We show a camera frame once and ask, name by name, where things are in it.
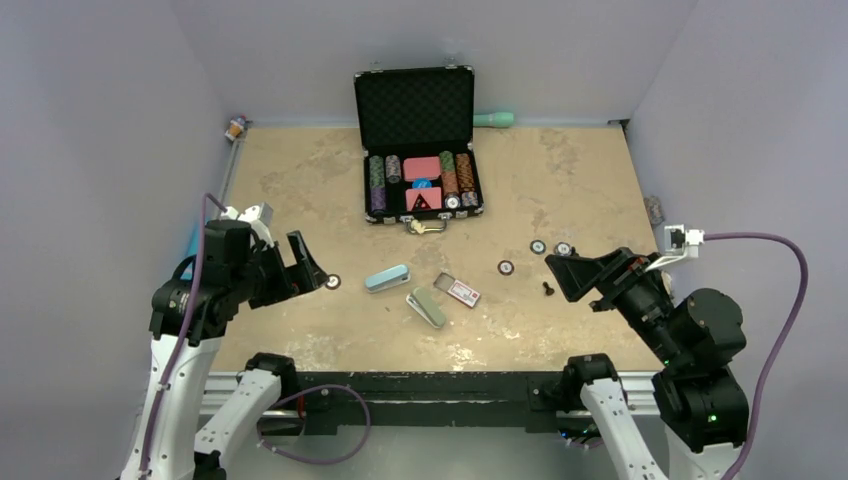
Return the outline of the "light blue stapler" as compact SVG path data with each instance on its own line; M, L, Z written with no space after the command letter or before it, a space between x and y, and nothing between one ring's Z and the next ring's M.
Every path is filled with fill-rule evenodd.
M398 264L366 277L364 286L369 293L377 293L399 286L409 280L409 267L405 264Z

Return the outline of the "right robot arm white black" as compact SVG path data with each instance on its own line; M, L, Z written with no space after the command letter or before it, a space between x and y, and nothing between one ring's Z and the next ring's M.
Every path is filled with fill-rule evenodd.
M670 261L628 248L597 258L545 259L568 302L596 290L600 296L591 309L618 312L661 362L651 384L665 425L669 468L663 470L651 454L607 355L569 358L560 379L539 388L537 396L551 409L588 411L621 479L732 478L732 457L746 443L750 415L729 368L746 345L741 309L711 288L674 303L660 271Z

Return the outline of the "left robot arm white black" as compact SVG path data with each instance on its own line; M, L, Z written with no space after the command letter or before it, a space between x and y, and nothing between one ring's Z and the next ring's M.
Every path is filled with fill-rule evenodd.
M194 255L152 296L151 365L146 398L122 479L224 479L232 454L270 406L298 395L293 359L257 353L246 377L207 421L199 423L207 379L228 324L242 305L281 303L324 286L300 233L287 234L294 264L260 221L208 221Z

